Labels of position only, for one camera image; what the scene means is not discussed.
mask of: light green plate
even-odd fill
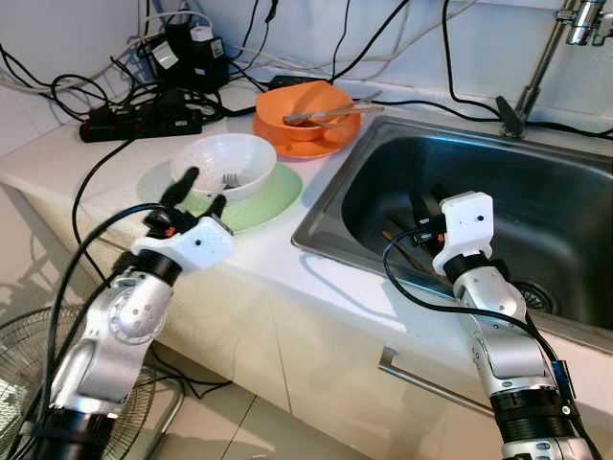
[[[221,220],[234,233],[244,232],[276,218],[296,202],[302,190],[300,176],[283,163],[277,163],[266,184],[243,201],[228,204]],[[211,200],[189,194],[183,204],[186,211],[199,216],[209,208]]]

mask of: stainless steel sink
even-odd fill
[[[541,329],[613,352],[611,158],[379,117],[302,222],[305,250],[382,273],[383,232],[414,226],[409,194],[493,197],[494,257],[503,259]],[[444,296],[422,246],[394,251],[401,278]]]

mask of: fork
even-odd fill
[[[238,182],[238,174],[235,172],[226,172],[221,177],[221,185],[223,186],[223,190],[232,190],[236,187],[240,187],[240,182]]]

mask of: electric fan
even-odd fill
[[[58,347],[73,325],[79,309],[62,308],[57,326]],[[49,308],[36,310],[0,326],[0,460],[6,460],[13,439],[40,387],[50,315]],[[124,411],[115,423],[104,451],[105,459],[123,459],[131,448],[151,408],[154,381],[155,371],[144,366]],[[24,435],[18,447],[25,445],[28,439]]]

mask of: white countertop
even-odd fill
[[[363,88],[361,93],[372,91],[365,86],[360,85]],[[231,108],[246,106],[255,100],[251,89],[234,86],[225,88],[222,95],[224,103]],[[387,114],[487,133],[496,133],[499,127],[497,124],[465,122],[427,109],[390,109]],[[205,126],[200,135],[135,142],[98,171],[85,192],[81,212],[90,215],[94,221],[101,221],[134,204],[156,201],[170,183],[170,159],[183,146],[200,137],[221,132],[251,133],[251,121],[251,116],[226,119]],[[362,132],[370,121],[365,119]],[[529,140],[611,154],[610,142],[575,135],[542,130],[532,132]],[[354,142],[321,159],[280,158],[304,181],[300,200],[276,220],[239,235],[235,254],[224,261],[220,269],[247,276],[288,294],[293,292],[312,299],[314,308],[392,342],[404,335],[412,336],[414,343],[428,350],[433,359],[466,372],[472,363],[467,354],[465,332],[454,315],[442,315],[411,304],[383,277],[308,254],[290,242],[307,211],[351,152]],[[84,175],[119,144],[83,144],[75,126],[61,126],[1,158],[0,181],[70,209]],[[132,217],[121,222],[111,234],[124,241],[142,236],[145,227],[140,223],[141,218]],[[425,293],[420,293],[420,296],[428,297]],[[549,334],[547,338],[560,357],[569,362],[579,401],[602,415],[613,414],[613,356]],[[611,424],[613,420],[608,416],[599,423],[605,429],[605,424]]]

